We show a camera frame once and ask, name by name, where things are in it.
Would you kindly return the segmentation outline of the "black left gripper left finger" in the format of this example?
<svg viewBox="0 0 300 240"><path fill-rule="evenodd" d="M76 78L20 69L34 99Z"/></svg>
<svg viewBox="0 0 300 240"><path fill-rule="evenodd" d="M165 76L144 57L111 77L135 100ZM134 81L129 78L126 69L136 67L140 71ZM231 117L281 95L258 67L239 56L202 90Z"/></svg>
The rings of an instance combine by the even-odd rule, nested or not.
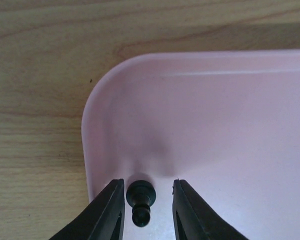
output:
<svg viewBox="0 0 300 240"><path fill-rule="evenodd" d="M125 220L124 180L113 179L52 240L121 240Z"/></svg>

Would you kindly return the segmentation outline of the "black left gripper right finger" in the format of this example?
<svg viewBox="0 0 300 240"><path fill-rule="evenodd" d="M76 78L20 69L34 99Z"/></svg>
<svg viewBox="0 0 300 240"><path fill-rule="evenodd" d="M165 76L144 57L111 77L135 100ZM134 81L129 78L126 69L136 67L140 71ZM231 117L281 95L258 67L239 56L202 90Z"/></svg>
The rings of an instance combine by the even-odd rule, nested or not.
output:
<svg viewBox="0 0 300 240"><path fill-rule="evenodd" d="M245 240L184 179L173 182L173 222L177 240Z"/></svg>

